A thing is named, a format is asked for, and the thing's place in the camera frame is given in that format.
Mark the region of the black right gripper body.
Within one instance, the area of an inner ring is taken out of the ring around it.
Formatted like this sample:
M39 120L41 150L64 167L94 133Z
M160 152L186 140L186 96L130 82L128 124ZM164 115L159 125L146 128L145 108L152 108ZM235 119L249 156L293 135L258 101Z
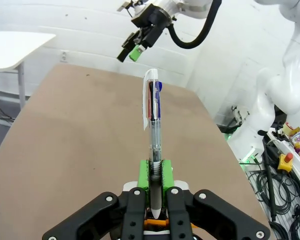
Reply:
M131 22L138 28L130 36L130 47L151 48L163 30L172 23L175 15L173 3L132 3L134 16Z

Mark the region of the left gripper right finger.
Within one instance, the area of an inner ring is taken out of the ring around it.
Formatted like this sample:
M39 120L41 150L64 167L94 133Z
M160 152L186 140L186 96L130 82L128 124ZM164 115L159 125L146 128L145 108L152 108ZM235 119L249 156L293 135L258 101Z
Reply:
M195 194L174 185L170 160L161 162L162 191L168 212L170 238L193 239L193 228L217 240L268 240L270 229L207 189Z

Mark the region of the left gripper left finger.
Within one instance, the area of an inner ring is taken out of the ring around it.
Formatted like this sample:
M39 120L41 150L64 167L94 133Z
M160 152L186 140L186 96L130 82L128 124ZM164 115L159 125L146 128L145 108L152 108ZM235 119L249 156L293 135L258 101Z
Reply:
M121 240L144 240L149 203L149 161L142 160L136 187L117 196L103 192L43 234L43 240L100 240L120 230Z

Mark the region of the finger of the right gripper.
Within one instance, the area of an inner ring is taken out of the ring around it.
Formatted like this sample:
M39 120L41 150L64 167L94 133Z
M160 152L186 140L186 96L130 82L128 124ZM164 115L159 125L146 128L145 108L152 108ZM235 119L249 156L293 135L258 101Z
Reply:
M132 61L137 61L145 50L146 48L142 44L137 44L128 56Z
M117 59L123 63L126 59L126 57L129 55L129 53L135 48L136 43L135 39L138 38L138 32L131 33L128 38L124 41L122 44L122 51L117 56Z

